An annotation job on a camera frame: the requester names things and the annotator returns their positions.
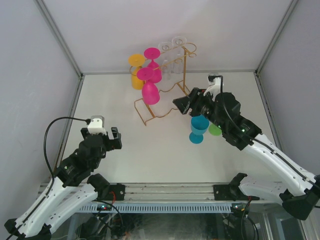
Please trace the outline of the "blue wine glass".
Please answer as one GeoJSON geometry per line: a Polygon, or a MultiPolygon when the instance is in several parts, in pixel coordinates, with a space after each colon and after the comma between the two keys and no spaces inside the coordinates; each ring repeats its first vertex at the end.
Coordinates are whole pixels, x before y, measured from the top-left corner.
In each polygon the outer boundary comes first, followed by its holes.
{"type": "Polygon", "coordinates": [[[203,116],[194,116],[190,121],[191,133],[189,140],[193,144],[200,144],[204,140],[204,134],[209,127],[210,122],[203,116]]]}

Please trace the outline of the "green wine glass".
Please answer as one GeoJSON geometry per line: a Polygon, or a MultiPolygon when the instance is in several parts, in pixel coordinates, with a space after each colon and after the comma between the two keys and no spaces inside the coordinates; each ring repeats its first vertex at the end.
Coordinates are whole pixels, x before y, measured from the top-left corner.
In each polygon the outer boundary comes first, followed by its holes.
{"type": "Polygon", "coordinates": [[[208,127],[208,132],[213,136],[220,136],[222,134],[222,130],[213,123],[208,127]]]}

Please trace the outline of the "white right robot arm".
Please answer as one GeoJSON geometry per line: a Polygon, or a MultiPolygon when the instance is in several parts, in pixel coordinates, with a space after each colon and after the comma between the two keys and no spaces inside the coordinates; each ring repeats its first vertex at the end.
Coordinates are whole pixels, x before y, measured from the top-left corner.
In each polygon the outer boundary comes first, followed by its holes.
{"type": "Polygon", "coordinates": [[[298,220],[309,217],[320,200],[320,177],[294,162],[257,125],[243,117],[241,104],[232,93],[220,92],[213,96],[195,87],[189,95],[172,102],[183,115],[205,117],[221,130],[226,142],[257,157],[280,178],[280,182],[266,182],[239,173],[238,182],[229,183],[229,192],[234,199],[247,196],[269,200],[281,205],[298,220]]]}

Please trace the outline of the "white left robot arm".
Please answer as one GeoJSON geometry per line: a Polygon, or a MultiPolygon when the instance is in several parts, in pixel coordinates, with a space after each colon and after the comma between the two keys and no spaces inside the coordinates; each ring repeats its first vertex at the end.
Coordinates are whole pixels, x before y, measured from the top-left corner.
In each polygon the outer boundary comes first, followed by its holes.
{"type": "Polygon", "coordinates": [[[49,240],[55,230],[83,205],[109,196],[110,183],[94,170],[107,152],[122,148],[121,134],[112,127],[92,133],[82,128],[83,141],[60,162],[46,189],[20,217],[8,219],[4,227],[19,240],[49,240]]]}

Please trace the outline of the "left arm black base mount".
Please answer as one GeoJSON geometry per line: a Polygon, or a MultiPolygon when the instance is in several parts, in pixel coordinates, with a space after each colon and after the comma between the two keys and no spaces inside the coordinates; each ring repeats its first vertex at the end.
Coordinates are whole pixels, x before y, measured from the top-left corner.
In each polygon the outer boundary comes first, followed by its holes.
{"type": "Polygon", "coordinates": [[[123,201],[125,199],[126,186],[124,184],[111,184],[104,200],[106,201],[123,201]]]}

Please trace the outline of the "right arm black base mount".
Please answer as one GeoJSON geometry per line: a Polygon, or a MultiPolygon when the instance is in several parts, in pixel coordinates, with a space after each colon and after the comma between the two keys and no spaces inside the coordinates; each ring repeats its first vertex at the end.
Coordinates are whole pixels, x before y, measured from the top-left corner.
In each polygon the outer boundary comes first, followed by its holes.
{"type": "Polygon", "coordinates": [[[216,201],[236,201],[240,199],[239,188],[230,184],[215,184],[213,193],[216,201]]]}

